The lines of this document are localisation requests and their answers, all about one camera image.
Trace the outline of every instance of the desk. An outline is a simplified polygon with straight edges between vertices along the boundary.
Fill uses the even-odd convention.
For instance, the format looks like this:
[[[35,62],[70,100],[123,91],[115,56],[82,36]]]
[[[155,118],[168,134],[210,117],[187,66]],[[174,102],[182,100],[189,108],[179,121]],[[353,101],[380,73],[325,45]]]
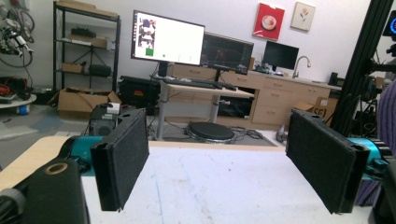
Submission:
[[[180,86],[161,83],[160,93],[160,115],[158,117],[158,127],[156,140],[163,140],[163,124],[165,117],[195,117],[195,118],[210,118],[210,122],[216,123],[220,96],[233,96],[240,98],[254,97],[253,94],[244,91],[229,91],[223,88],[222,90],[212,90],[205,88],[196,88],[189,86]],[[185,104],[180,102],[168,102],[168,92],[173,91],[190,91],[196,93],[212,95],[211,104]]]
[[[46,137],[31,146],[0,173],[0,190],[10,184],[10,174],[16,177],[56,156],[66,139]],[[95,178],[82,177],[92,224],[353,224],[367,223],[371,211],[357,206],[352,214],[331,215],[283,147],[153,141],[149,151],[120,213],[102,212]]]

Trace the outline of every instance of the framed picture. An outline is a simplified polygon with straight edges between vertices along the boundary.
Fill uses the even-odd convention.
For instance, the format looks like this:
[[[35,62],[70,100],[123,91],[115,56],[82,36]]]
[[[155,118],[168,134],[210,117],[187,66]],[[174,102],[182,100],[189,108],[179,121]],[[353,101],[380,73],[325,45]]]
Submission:
[[[278,40],[285,10],[259,3],[253,35]]]
[[[309,29],[311,29],[312,20],[314,19],[314,14],[315,7],[296,2],[293,18],[291,20],[291,27],[309,31]]]

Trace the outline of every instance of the black container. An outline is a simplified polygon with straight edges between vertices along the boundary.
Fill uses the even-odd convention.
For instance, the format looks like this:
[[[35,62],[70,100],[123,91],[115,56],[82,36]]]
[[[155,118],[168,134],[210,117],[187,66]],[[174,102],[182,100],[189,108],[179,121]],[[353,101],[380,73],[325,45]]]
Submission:
[[[134,105],[136,108],[146,108],[148,115],[153,115],[161,85],[157,80],[137,77],[120,77],[119,98],[123,104]]]

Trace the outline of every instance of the small monitor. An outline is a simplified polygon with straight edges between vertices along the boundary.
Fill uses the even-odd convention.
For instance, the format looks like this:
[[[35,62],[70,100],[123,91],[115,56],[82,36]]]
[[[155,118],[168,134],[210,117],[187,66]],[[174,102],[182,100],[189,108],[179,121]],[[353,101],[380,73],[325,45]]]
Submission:
[[[275,72],[277,67],[293,70],[297,61],[298,48],[267,41],[262,63],[272,65]]]
[[[247,74],[253,43],[205,32],[201,65],[210,68]]]

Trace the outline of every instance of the metal shelving unit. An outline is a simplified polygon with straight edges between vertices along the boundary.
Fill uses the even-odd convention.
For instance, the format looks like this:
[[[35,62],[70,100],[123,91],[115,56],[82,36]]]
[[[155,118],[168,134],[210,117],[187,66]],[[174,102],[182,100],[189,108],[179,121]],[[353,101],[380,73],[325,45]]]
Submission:
[[[111,21],[116,23],[116,39],[114,42],[115,48],[114,50],[111,50],[113,52],[109,52],[114,54],[113,69],[110,77],[108,77],[111,78],[112,90],[115,91],[117,88],[117,75],[118,75],[119,50],[120,50],[120,24],[121,24],[120,16],[112,12],[96,9],[95,7],[74,5],[60,1],[53,2],[53,90],[54,91],[59,90],[58,89],[59,75],[61,76],[60,89],[63,89],[65,87],[64,85],[65,74],[67,73],[73,74],[73,72],[65,72],[64,70],[62,70],[62,63],[71,63],[65,61],[65,53],[68,45],[87,48],[86,53],[77,57],[75,62],[80,58],[82,58],[83,56],[89,54],[90,64],[92,64],[93,56],[96,56],[102,63],[104,63],[103,60],[100,58],[100,56],[96,53],[96,51],[106,50],[106,49],[98,48],[92,45],[86,46],[83,44],[72,43],[70,41],[64,40],[64,38],[66,38],[65,24],[66,24],[66,16],[68,15],[68,13],[74,13],[86,17],[95,18],[98,20]],[[90,87],[91,87],[92,76],[88,73],[79,73],[79,74],[83,76],[90,76]]]

